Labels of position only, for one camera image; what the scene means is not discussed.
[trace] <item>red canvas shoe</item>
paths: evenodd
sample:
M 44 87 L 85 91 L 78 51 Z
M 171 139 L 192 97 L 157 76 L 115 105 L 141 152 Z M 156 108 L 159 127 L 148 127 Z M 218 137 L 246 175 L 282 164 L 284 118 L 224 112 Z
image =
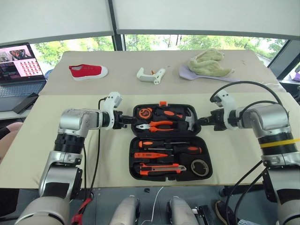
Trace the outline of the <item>red canvas shoe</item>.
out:
M 91 78 L 102 78 L 108 73 L 106 67 L 81 64 L 78 66 L 69 66 L 72 77 L 76 81 L 82 81 Z

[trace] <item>laptop screen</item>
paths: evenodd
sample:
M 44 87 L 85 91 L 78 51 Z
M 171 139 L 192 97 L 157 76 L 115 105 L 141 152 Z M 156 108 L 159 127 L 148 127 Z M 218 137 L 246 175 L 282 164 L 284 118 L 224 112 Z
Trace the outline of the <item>laptop screen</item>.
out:
M 0 46 L 0 84 L 44 79 L 29 43 Z

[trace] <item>person's shoe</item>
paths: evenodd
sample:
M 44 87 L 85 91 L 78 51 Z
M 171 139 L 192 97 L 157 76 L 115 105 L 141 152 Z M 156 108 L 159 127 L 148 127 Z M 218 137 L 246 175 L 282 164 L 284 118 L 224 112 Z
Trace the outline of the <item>person's shoe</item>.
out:
M 234 212 L 230 207 L 228 207 L 228 220 L 230 224 L 227 224 L 226 222 L 226 204 L 223 201 L 217 201 L 215 203 L 215 211 L 217 217 L 225 224 L 225 225 L 235 225 L 235 218 L 234 218 Z

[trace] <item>black phone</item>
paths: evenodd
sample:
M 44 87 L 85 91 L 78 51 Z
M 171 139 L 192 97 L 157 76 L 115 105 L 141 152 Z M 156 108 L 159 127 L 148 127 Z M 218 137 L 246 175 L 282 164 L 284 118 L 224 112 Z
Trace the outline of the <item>black phone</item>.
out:
M 25 98 L 22 102 L 20 102 L 13 111 L 17 114 L 24 112 L 30 105 L 32 105 L 38 98 L 38 94 L 32 93 L 27 98 Z

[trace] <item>yellow stripe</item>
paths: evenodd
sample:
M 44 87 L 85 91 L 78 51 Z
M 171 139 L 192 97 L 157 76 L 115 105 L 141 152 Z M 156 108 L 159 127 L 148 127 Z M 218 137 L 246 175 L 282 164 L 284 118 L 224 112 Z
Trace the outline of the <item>yellow stripe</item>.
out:
M 300 139 L 290 139 L 290 140 L 284 140 L 284 141 L 279 141 L 279 142 L 269 142 L 269 143 L 264 143 L 260 144 L 261 148 L 267 148 L 267 147 L 274 147 L 274 146 L 279 146 L 279 145 L 286 145 L 286 144 L 294 144 L 295 142 L 300 141 Z

